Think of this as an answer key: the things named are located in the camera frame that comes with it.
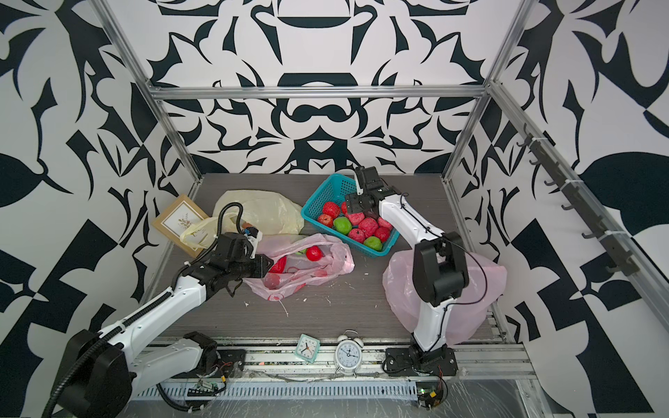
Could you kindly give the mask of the red apple from bag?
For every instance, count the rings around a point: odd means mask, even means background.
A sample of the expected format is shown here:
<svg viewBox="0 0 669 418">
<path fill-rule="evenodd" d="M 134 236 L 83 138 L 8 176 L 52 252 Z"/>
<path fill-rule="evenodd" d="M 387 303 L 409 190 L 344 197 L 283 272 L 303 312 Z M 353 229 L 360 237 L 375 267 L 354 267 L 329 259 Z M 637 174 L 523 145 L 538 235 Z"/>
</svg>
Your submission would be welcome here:
<svg viewBox="0 0 669 418">
<path fill-rule="evenodd" d="M 349 212 L 346 215 L 346 218 L 348 219 L 348 221 L 351 223 L 352 226 L 358 226 L 366 218 L 366 216 L 362 212 L 358 212 L 357 214 L 352 214 L 351 212 Z"/>
</svg>

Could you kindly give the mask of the red crinkled rear-bag apple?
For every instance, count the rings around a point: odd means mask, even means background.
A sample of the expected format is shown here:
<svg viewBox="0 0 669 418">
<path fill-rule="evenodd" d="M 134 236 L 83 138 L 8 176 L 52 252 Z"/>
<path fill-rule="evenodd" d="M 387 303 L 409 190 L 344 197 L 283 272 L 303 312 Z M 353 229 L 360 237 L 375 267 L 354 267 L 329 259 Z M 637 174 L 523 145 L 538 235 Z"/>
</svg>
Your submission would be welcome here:
<svg viewBox="0 0 669 418">
<path fill-rule="evenodd" d="M 286 265 L 287 265 L 287 257 L 283 256 L 278 261 L 275 261 L 275 264 L 271 267 L 269 270 L 270 273 L 277 273 L 277 274 L 282 274 L 286 270 Z"/>
</svg>

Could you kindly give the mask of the small dark red apple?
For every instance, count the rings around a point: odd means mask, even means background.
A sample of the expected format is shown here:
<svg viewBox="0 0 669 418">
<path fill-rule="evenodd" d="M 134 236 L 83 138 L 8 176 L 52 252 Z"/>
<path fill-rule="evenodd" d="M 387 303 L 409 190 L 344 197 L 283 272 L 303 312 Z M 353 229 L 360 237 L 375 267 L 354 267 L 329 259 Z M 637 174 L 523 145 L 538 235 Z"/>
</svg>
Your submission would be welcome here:
<svg viewBox="0 0 669 418">
<path fill-rule="evenodd" d="M 379 226 L 374 232 L 374 236 L 378 238 L 381 243 L 385 243 L 390 238 L 390 234 L 391 230 L 383 226 Z"/>
</svg>

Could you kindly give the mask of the yellow plastic bag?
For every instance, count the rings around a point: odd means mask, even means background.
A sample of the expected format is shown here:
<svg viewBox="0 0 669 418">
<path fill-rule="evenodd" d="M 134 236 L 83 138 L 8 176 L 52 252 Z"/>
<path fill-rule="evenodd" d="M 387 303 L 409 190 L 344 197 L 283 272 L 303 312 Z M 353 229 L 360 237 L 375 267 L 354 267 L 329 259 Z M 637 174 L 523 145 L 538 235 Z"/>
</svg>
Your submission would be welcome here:
<svg viewBox="0 0 669 418">
<path fill-rule="evenodd" d="M 221 219 L 223 233 L 236 233 L 240 227 L 253 226 L 264 235 L 299 234 L 304 228 L 302 207 L 276 192 L 233 190 L 225 192 L 214 206 L 214 216 L 191 224 L 179 241 L 194 250 L 206 249 L 214 242 Z"/>
</svg>

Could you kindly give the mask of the smooth red apple with stem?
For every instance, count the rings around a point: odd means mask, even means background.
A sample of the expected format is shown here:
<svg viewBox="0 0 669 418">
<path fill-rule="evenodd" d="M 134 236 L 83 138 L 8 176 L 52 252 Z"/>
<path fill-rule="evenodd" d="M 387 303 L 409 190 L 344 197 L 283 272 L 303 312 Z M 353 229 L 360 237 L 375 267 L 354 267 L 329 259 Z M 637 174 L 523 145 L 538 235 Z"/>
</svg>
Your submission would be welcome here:
<svg viewBox="0 0 669 418">
<path fill-rule="evenodd" d="M 334 218 L 328 214 L 321 214 L 317 221 L 322 224 L 322 226 L 332 228 L 334 226 Z"/>
</svg>

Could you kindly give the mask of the pink plastic bag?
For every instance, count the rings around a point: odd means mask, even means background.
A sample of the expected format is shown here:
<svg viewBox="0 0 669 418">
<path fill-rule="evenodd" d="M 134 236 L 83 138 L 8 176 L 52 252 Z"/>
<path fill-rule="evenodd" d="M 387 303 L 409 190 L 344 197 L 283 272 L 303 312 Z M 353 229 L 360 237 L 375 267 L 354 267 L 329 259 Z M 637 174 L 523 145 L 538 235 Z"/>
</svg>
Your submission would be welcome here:
<svg viewBox="0 0 669 418">
<path fill-rule="evenodd" d="M 318 246 L 324 257 L 317 262 L 309 261 L 306 255 L 296 252 Z M 287 257 L 286 270 L 282 274 L 268 273 L 263 279 L 244 279 L 252 292 L 267 301 L 282 301 L 303 289 L 318 287 L 352 273 L 355 262 L 347 244 L 331 235 L 271 235 L 259 243 L 258 253 L 274 262 Z"/>
<path fill-rule="evenodd" d="M 463 289 L 458 305 L 449 310 L 445 325 L 445 340 L 449 345 L 467 341 L 484 323 L 487 311 L 505 291 L 507 269 L 480 254 L 467 256 L 470 284 Z M 393 254 L 383 273 L 383 287 L 390 309 L 409 332 L 414 332 L 422 300 L 411 278 L 413 252 Z"/>
</svg>

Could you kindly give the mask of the pink plastic bag front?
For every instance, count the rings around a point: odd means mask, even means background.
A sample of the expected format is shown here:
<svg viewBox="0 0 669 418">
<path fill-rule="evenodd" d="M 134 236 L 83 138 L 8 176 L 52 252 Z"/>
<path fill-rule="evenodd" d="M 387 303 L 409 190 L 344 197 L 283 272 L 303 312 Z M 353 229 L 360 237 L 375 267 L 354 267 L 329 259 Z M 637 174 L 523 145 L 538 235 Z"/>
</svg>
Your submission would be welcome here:
<svg viewBox="0 0 669 418">
<path fill-rule="evenodd" d="M 470 284 L 463 289 L 458 305 L 449 310 L 445 325 L 445 340 L 449 345 L 467 341 L 484 323 L 487 311 L 505 291 L 507 269 L 480 254 L 467 256 Z M 393 254 L 383 273 L 383 287 L 390 309 L 409 332 L 414 332 L 422 300 L 411 278 L 413 252 Z"/>
</svg>

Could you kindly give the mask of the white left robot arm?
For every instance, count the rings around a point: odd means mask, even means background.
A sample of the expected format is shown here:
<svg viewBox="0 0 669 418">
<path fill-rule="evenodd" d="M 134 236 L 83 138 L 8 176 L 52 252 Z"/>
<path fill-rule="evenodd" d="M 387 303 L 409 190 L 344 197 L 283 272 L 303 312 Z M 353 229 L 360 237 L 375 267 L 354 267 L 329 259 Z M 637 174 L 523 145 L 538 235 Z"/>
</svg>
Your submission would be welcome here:
<svg viewBox="0 0 669 418">
<path fill-rule="evenodd" d="M 151 386 L 195 369 L 209 370 L 216 344 L 203 334 L 187 335 L 152 355 L 143 352 L 174 322 L 228 290 L 230 282 L 264 278 L 274 263 L 258 254 L 261 239 L 255 227 L 219 233 L 144 306 L 99 331 L 71 337 L 42 415 L 50 417 L 60 406 L 76 417 L 115 417 Z"/>
</svg>

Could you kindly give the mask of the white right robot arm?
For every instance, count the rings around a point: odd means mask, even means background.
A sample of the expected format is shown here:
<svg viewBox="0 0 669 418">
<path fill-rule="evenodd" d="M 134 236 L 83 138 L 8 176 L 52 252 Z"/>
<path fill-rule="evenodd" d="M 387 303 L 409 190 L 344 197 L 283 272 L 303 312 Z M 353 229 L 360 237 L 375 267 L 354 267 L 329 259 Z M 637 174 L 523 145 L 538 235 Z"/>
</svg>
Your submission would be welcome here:
<svg viewBox="0 0 669 418">
<path fill-rule="evenodd" d="M 422 301 L 413 340 L 422 353 L 442 348 L 451 310 L 470 283 L 460 236 L 428 222 L 374 167 L 354 173 L 356 192 L 346 196 L 348 211 L 382 218 L 411 246 L 412 282 Z"/>
</svg>

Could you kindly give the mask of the teal perforated plastic basket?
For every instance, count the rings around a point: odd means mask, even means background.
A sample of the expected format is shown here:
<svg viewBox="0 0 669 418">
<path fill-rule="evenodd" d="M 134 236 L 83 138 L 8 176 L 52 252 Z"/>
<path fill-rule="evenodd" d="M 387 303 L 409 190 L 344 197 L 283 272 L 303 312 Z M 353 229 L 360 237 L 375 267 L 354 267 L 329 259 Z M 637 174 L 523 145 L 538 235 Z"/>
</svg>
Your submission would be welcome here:
<svg viewBox="0 0 669 418">
<path fill-rule="evenodd" d="M 311 197 L 307 200 L 301 210 L 301 216 L 321 233 L 333 235 L 350 247 L 355 248 L 369 257 L 383 257 L 388 255 L 392 247 L 400 238 L 400 233 L 395 229 L 391 231 L 390 238 L 383 243 L 383 250 L 381 252 L 376 252 L 365 247 L 363 243 L 358 243 L 348 238 L 348 236 L 338 233 L 334 228 L 322 226 L 322 224 L 317 221 L 317 218 L 322 214 L 323 205 L 328 201 L 332 201 L 341 207 L 341 214 L 339 217 L 346 217 L 346 211 L 343 210 L 343 207 L 346 206 L 345 197 L 347 194 L 355 192 L 356 187 L 353 179 L 338 173 L 331 174 L 322 182 L 322 184 L 320 184 L 320 186 L 317 187 Z"/>
</svg>

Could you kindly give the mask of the gold framed picture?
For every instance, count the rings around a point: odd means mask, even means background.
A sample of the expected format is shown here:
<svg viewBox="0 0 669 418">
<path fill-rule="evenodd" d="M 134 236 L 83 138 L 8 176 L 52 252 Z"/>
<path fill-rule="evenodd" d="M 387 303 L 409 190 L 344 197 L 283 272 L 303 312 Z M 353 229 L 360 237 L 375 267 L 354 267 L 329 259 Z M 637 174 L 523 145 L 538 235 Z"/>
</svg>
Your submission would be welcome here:
<svg viewBox="0 0 669 418">
<path fill-rule="evenodd" d="M 195 257 L 202 252 L 197 244 L 202 242 L 199 233 L 186 243 L 181 241 L 181 235 L 190 228 L 208 218 L 208 215 L 200 209 L 188 196 L 179 196 L 153 221 L 152 226 L 167 237 L 174 245 L 185 251 L 188 255 Z"/>
</svg>

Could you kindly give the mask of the small teal square clock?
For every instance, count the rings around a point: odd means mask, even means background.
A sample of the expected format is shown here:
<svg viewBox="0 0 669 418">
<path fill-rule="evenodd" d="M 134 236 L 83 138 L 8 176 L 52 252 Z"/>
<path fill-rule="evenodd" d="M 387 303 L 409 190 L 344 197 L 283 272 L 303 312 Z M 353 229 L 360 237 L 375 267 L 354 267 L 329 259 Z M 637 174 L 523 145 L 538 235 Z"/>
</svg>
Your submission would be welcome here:
<svg viewBox="0 0 669 418">
<path fill-rule="evenodd" d="M 307 334 L 302 334 L 294 350 L 294 355 L 300 360 L 313 364 L 320 352 L 321 342 Z"/>
</svg>

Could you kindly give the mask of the white twin-bell alarm clock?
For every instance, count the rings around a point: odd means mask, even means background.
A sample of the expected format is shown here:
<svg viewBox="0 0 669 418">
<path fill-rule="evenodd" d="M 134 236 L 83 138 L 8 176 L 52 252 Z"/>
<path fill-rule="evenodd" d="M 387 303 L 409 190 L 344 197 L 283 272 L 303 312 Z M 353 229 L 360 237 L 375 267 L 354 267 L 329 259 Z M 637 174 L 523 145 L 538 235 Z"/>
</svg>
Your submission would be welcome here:
<svg viewBox="0 0 669 418">
<path fill-rule="evenodd" d="M 337 338 L 334 351 L 336 374 L 354 376 L 362 367 L 364 343 L 355 330 L 346 330 Z"/>
</svg>

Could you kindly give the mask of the wall hook rail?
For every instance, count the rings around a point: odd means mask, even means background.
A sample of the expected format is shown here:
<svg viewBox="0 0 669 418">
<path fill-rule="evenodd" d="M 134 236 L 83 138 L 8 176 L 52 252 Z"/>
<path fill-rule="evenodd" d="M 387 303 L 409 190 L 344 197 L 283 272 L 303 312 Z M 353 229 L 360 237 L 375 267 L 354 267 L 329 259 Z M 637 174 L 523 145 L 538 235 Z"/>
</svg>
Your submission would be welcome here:
<svg viewBox="0 0 669 418">
<path fill-rule="evenodd" d="M 527 148 L 535 157 L 533 165 L 542 167 L 549 179 L 545 185 L 561 192 L 568 203 L 562 206 L 565 211 L 574 211 L 587 227 L 581 236 L 585 240 L 597 240 L 613 260 L 612 273 L 623 273 L 630 277 L 639 273 L 640 268 L 634 260 L 632 245 L 626 242 L 627 233 L 606 215 L 605 209 L 590 191 L 585 181 L 571 169 L 566 160 L 556 151 L 546 137 L 537 137 L 529 132 L 524 134 L 520 146 Z"/>
</svg>

